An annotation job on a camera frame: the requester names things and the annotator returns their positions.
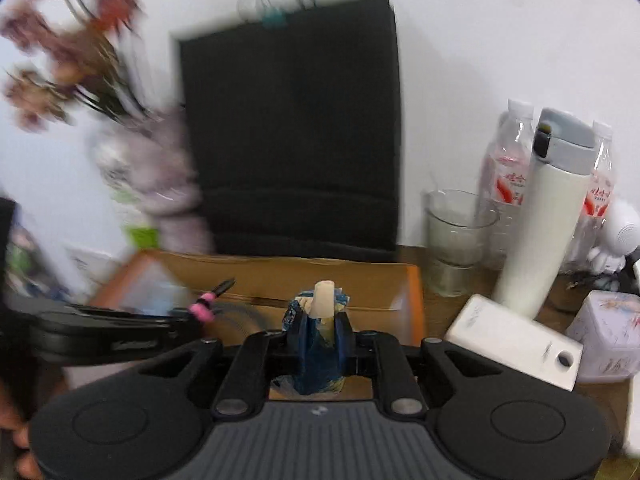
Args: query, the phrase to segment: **clear plastic container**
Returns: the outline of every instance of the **clear plastic container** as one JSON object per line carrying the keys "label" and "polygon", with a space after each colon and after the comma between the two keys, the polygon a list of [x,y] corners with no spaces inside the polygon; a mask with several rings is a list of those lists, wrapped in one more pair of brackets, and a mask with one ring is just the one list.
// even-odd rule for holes
{"label": "clear plastic container", "polygon": [[602,228],[604,215],[616,183],[611,126],[593,121],[593,131],[600,140],[600,151],[593,168],[591,188],[584,199],[584,206],[575,227],[574,237],[569,244],[560,269],[564,273],[586,268],[587,254],[598,240],[598,234]]}
{"label": "clear plastic container", "polygon": [[491,200],[500,218],[491,227],[483,263],[501,269],[511,246],[525,189],[533,143],[533,105],[509,99],[498,132],[489,144],[480,177],[479,195]]}

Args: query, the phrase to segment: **glass cup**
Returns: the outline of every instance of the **glass cup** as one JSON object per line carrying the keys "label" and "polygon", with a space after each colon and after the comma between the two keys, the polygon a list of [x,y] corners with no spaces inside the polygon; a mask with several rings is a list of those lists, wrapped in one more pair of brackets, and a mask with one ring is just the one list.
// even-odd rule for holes
{"label": "glass cup", "polygon": [[424,279],[441,296],[469,294],[474,267],[484,255],[498,212],[488,200],[455,189],[432,191],[424,199]]}

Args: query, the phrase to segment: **wrapped object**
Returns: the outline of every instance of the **wrapped object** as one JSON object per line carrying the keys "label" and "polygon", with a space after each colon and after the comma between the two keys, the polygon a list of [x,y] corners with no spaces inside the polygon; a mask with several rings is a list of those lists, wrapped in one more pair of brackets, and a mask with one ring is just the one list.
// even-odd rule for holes
{"label": "wrapped object", "polygon": [[335,288],[334,282],[316,283],[314,290],[304,290],[295,297],[282,320],[282,329],[291,328],[296,314],[304,310],[309,316],[306,334],[304,369],[297,376],[281,376],[273,386],[288,397],[296,395],[337,394],[344,377],[338,369],[335,351],[334,314],[347,307],[349,297]]}

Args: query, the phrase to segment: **white thermos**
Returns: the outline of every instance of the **white thermos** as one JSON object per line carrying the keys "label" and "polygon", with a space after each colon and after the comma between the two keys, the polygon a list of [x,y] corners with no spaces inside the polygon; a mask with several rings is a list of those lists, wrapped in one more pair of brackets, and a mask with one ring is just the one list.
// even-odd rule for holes
{"label": "white thermos", "polygon": [[543,108],[520,218],[494,301],[530,319],[537,316],[574,234],[597,155],[589,126]]}

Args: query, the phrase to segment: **green object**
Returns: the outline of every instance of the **green object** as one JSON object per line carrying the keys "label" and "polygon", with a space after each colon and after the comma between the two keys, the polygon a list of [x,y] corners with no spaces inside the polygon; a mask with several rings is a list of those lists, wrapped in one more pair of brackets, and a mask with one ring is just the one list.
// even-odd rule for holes
{"label": "green object", "polygon": [[28,250],[15,244],[9,245],[9,270],[20,277],[27,276],[33,269],[33,259]]}
{"label": "green object", "polygon": [[138,249],[157,249],[158,229],[153,227],[127,227],[126,232]]}

